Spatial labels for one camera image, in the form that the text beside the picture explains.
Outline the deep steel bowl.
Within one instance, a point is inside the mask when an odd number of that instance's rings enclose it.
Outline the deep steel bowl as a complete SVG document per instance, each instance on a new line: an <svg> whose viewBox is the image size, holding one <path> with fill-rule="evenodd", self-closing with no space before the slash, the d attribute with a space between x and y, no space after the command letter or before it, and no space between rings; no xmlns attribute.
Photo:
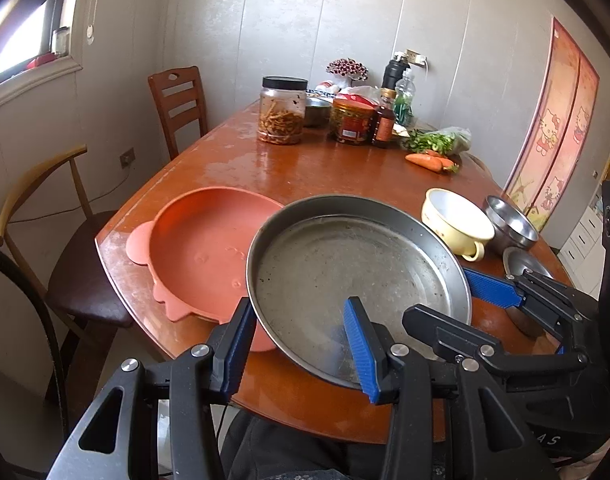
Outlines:
<svg viewBox="0 0 610 480"><path fill-rule="evenodd" d="M532 222L503 198L488 195L483 211L494 226L495 235L488 245L496 254L511 247L529 250L537 243L539 234Z"/></svg>

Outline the yellow bowl with handle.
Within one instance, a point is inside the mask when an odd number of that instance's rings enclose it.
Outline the yellow bowl with handle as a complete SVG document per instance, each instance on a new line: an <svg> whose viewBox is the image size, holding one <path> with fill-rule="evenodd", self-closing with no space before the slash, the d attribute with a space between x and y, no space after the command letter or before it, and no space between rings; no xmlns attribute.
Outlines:
<svg viewBox="0 0 610 480"><path fill-rule="evenodd" d="M470 262L484 258L485 247L495 236L494 226L480 207L446 188L427 190L421 220L454 255Z"/></svg>

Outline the orange pig-shaped plate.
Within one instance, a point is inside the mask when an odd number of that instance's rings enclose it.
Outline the orange pig-shaped plate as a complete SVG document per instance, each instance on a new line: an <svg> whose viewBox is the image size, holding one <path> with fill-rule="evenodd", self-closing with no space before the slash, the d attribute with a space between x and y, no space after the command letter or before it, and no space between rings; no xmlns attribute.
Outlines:
<svg viewBox="0 0 610 480"><path fill-rule="evenodd" d="M127 257L148 268L152 295L171 322L194 314L225 324L247 296L252 240L281 208L242 188L198 188L137 226L127 238Z"/></svg>

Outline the steel round pan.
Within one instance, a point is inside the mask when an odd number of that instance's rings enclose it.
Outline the steel round pan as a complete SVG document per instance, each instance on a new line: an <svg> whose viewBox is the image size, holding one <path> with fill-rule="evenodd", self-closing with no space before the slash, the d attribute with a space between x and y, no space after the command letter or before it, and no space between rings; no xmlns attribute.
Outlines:
<svg viewBox="0 0 610 480"><path fill-rule="evenodd" d="M273 214L247 254L247 296L259 324L295 364L331 384L356 389L343 326L356 296L395 341L433 359L401 319L423 304L468 324L472 297L461 264L419 220L352 195L318 195Z"/></svg>

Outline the white shelf cabinet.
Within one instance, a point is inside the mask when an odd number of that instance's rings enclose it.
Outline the white shelf cabinet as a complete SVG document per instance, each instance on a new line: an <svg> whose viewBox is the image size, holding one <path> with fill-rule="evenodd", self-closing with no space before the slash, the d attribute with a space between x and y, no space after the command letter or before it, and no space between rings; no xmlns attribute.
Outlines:
<svg viewBox="0 0 610 480"><path fill-rule="evenodd" d="M594 299L599 298L605 257L602 246L604 181L610 181L610 154L600 173L596 192L558 254L573 285Z"/></svg>

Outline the carrot rear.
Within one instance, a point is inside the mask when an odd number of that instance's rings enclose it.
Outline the carrot rear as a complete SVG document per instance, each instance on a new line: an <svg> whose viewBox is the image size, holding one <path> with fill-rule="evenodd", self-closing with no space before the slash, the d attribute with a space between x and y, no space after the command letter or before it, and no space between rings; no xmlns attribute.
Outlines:
<svg viewBox="0 0 610 480"><path fill-rule="evenodd" d="M437 152L426 150L424 155L431 159L431 167L435 172L451 172L455 174L460 169L457 162Z"/></svg>

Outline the carrot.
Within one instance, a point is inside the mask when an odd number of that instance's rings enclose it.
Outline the carrot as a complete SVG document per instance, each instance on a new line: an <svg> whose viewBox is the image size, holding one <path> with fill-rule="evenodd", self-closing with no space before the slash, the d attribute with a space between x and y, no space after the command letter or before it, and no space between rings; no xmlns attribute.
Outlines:
<svg viewBox="0 0 610 480"><path fill-rule="evenodd" d="M455 174L460 169L457 162L437 152L426 150L424 155L431 159L431 167L435 172L451 172Z"/></svg>
<svg viewBox="0 0 610 480"><path fill-rule="evenodd" d="M411 162L413 165L417 165L424 169L437 172L438 174L443 171L444 166L442 159L427 154L410 153L405 156L407 162Z"/></svg>

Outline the curved light wood chair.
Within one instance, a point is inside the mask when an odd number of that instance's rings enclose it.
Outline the curved light wood chair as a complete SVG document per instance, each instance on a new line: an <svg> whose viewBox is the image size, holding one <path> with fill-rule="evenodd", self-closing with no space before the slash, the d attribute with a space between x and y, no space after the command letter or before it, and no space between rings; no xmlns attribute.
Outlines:
<svg viewBox="0 0 610 480"><path fill-rule="evenodd" d="M92 208L78 169L87 146L70 148L25 170L0 208L0 248L63 323L128 328L132 318L101 266L96 236L112 210Z"/></svg>

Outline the pink hello kitty door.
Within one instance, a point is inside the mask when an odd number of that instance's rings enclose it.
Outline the pink hello kitty door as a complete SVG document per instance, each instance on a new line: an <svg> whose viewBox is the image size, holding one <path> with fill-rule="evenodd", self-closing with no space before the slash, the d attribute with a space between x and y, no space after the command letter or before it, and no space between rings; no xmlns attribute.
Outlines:
<svg viewBox="0 0 610 480"><path fill-rule="evenodd" d="M552 21L550 52L535 116L506 194L544 229L570 183L596 106L600 76L577 42Z"/></svg>

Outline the dark sauce bottle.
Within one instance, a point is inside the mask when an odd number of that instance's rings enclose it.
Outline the dark sauce bottle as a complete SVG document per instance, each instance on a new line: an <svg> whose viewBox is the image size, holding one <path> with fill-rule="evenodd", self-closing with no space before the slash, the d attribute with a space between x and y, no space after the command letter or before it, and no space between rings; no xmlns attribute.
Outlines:
<svg viewBox="0 0 610 480"><path fill-rule="evenodd" d="M396 92L393 89L380 90L380 104L373 116L371 143L378 148L387 148L392 141L395 114L394 100Z"/></svg>

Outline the red chili sauce jar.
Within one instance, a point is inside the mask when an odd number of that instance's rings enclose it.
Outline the red chili sauce jar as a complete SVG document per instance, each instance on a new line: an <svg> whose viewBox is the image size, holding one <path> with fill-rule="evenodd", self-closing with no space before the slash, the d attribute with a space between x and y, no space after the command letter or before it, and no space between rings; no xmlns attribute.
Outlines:
<svg viewBox="0 0 610 480"><path fill-rule="evenodd" d="M375 108L348 99L334 99L330 115L330 134L339 143L360 145L368 140Z"/></svg>

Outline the clear jar black lid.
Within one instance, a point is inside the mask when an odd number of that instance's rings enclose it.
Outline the clear jar black lid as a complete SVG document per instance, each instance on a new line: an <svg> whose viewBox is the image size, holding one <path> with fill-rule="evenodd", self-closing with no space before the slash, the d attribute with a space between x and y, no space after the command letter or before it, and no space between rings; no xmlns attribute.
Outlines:
<svg viewBox="0 0 610 480"><path fill-rule="evenodd" d="M293 145L302 140L308 81L288 76L264 76L259 94L257 138Z"/></svg>

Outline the brown wooden slat chair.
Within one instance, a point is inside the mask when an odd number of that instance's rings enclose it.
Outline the brown wooden slat chair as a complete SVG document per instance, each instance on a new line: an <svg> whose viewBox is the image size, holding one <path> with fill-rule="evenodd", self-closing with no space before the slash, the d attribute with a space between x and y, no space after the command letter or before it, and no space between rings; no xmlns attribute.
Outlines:
<svg viewBox="0 0 610 480"><path fill-rule="evenodd" d="M209 132L207 107L198 66L177 67L148 77L148 86L159 115L169 159L179 155L176 133L191 122L199 136Z"/></svg>

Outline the dried flower bouquet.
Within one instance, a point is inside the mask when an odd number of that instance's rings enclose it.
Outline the dried flower bouquet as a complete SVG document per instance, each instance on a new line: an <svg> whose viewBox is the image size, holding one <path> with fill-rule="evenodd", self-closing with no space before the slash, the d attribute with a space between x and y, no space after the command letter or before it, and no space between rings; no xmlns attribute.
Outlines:
<svg viewBox="0 0 610 480"><path fill-rule="evenodd" d="M338 58L330 62L326 67L326 72L352 81L365 81L369 76L367 67L353 58Z"/></svg>

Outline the window with sill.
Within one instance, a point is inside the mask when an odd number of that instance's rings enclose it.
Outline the window with sill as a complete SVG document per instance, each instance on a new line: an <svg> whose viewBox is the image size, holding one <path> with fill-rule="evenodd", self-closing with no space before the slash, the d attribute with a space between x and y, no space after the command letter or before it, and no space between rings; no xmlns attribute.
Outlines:
<svg viewBox="0 0 610 480"><path fill-rule="evenodd" d="M78 0L46 0L0 50L0 107L43 82L82 68L73 39Z"/></svg>

